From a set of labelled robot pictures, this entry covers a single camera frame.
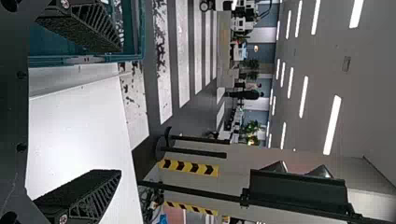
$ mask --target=potted plant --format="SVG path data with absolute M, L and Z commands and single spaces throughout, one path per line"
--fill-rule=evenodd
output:
M 249 78 L 250 80 L 257 80 L 257 78 L 259 77 L 259 73 L 258 72 L 249 72 L 247 73 L 247 78 Z
M 242 65 L 248 67 L 250 69 L 258 69 L 259 68 L 259 60 L 251 59 L 251 60 L 244 60 L 242 61 Z

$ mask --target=black metal frame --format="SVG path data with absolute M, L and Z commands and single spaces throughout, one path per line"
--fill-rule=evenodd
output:
M 13 212 L 20 223 L 49 223 L 27 196 L 30 24 L 50 0 L 2 0 L 0 3 L 0 217 Z M 12 7 L 14 12 L 5 7 Z
M 225 152 L 213 152 L 213 151 L 197 150 L 191 148 L 180 148 L 180 147 L 174 147 L 174 145 L 176 140 L 230 145 L 229 140 L 217 140 L 217 139 L 208 139 L 208 138 L 200 138 L 200 137 L 172 135 L 170 134 L 171 130 L 172 127 L 167 127 L 165 129 L 164 135 L 157 140 L 157 144 L 154 148 L 155 150 L 154 156 L 156 161 L 161 161 L 165 157 L 166 152 L 227 159 L 227 153 Z
M 301 206 L 287 204 L 287 203 L 258 200 L 254 197 L 250 198 L 249 189 L 242 189 L 241 196 L 235 196 L 235 195 L 222 194 L 222 193 L 216 193 L 216 192 L 199 190 L 199 189 L 182 188 L 182 187 L 178 187 L 178 186 L 166 185 L 163 183 L 149 182 L 149 181 L 144 181 L 144 180 L 137 181 L 137 185 L 148 187 L 148 188 L 153 188 L 153 189 L 163 189 L 163 190 L 169 190 L 169 191 L 182 193 L 182 194 L 206 197 L 206 198 L 210 198 L 210 199 L 221 200 L 221 201 L 226 201 L 226 202 L 231 202 L 231 203 L 239 203 L 241 206 L 244 206 L 244 207 L 249 207 L 250 205 L 256 205 L 256 206 L 285 210 L 285 211 L 290 211 L 290 212 L 296 212 L 296 213 L 301 213 L 301 214 L 306 214 L 306 215 L 311 215 L 311 216 L 316 216 L 316 217 L 327 217 L 327 218 L 332 218 L 332 219 L 338 219 L 338 220 L 346 221 L 347 223 L 350 223 L 350 224 L 352 224 L 352 223 L 353 224 L 373 224 L 373 223 L 375 223 L 375 224 L 392 224 L 392 222 L 389 222 L 389 221 L 373 219 L 373 218 L 369 218 L 369 217 L 363 217 L 360 214 L 356 214 L 356 213 L 354 213 L 353 207 L 351 205 L 349 207 L 351 214 L 342 215 L 339 213 L 320 211 L 317 209 L 306 208 L 306 207 L 301 207 Z

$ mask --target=person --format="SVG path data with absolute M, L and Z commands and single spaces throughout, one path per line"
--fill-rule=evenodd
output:
M 238 98 L 238 99 L 245 99 L 245 100 L 257 100 L 259 97 L 264 96 L 264 92 L 258 92 L 256 90 L 252 91 L 231 91 L 227 92 L 229 97 Z
M 259 83 L 255 83 L 255 82 L 237 82 L 233 85 L 235 88 L 243 88 L 246 91 L 253 91 L 253 90 L 257 90 L 258 88 L 262 87 L 262 84 Z

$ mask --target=white wall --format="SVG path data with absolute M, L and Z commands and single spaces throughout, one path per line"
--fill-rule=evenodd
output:
M 91 169 L 120 169 L 101 223 L 143 223 L 120 79 L 36 97 L 29 106 L 28 195 L 35 199 Z
M 116 77 L 116 63 L 94 63 L 63 67 L 29 68 L 29 96 L 39 96 L 94 81 Z

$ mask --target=metal bar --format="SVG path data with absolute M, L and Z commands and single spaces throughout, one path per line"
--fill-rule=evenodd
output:
M 227 159 L 227 153 L 225 152 L 211 152 L 211 151 L 202 151 L 202 150 L 180 148 L 180 147 L 161 147 L 161 151 Z
M 149 188 L 153 188 L 153 189 L 164 189 L 164 190 L 169 190 L 169 191 L 173 191 L 173 192 L 177 192 L 177 193 L 189 194 L 189 195 L 194 195 L 194 196 L 199 196 L 199 197 L 206 197 L 206 198 L 210 198 L 210 199 L 222 200 L 222 201 L 232 202 L 232 203 L 241 203 L 242 202 L 240 197 L 234 196 L 234 195 L 215 193 L 215 192 L 204 191 L 204 190 L 199 190 L 199 189 L 187 189 L 187 188 L 182 188 L 182 187 L 178 187 L 178 186 L 165 185 L 165 184 L 161 184 L 161 183 L 149 182 L 149 181 L 144 181 L 144 180 L 137 181 L 137 185 L 145 186 L 145 187 L 149 187 Z M 320 210 L 315 210 L 315 209 L 311 209 L 311 208 L 305 208 L 305 207 L 300 207 L 300 206 L 290 205 L 290 204 L 265 202 L 265 201 L 252 200 L 252 199 L 249 199 L 247 201 L 247 203 L 251 204 L 251 205 L 268 207 L 268 208 L 279 209 L 279 210 L 286 210 L 286 211 L 290 211 L 290 212 L 296 212 L 296 213 L 301 213 L 301 214 L 306 214 L 306 215 L 311 215 L 311 216 L 316 216 L 316 217 L 327 217 L 327 218 L 332 218 L 332 219 L 338 219 L 338 220 L 343 220 L 343 221 L 347 221 L 347 222 L 354 223 L 354 224 L 373 224 L 373 223 L 375 223 L 375 224 L 392 224 L 392 222 L 384 221 L 384 220 L 378 220 L 378 219 L 373 219 L 373 218 L 368 218 L 368 217 L 350 217 L 348 215 L 324 212 L 324 211 L 320 211 Z
M 178 136 L 178 135 L 170 135 L 170 138 L 172 138 L 173 140 L 182 140 L 182 141 L 190 141 L 190 142 L 213 143 L 213 144 L 221 144 L 221 145 L 230 145 L 231 144 L 229 139 L 219 140 L 219 139 L 190 137 L 190 136 Z
M 190 195 L 195 195 L 195 196 L 200 196 L 200 197 L 217 199 L 217 200 L 222 200 L 222 201 L 227 201 L 227 202 L 232 202 L 232 203 L 240 202 L 239 196 L 215 193 L 215 192 L 204 191 L 204 190 L 199 190 L 199 189 L 187 189 L 187 188 L 182 188 L 182 187 L 178 187 L 178 186 L 165 185 L 165 184 L 149 182 L 149 181 L 144 181 L 144 180 L 137 181 L 137 185 L 149 187 L 149 188 L 153 188 L 153 189 L 164 189 L 164 190 L 169 190 L 169 191 L 173 191 L 173 192 L 177 192 L 177 193 L 184 193 L 184 194 L 190 194 Z

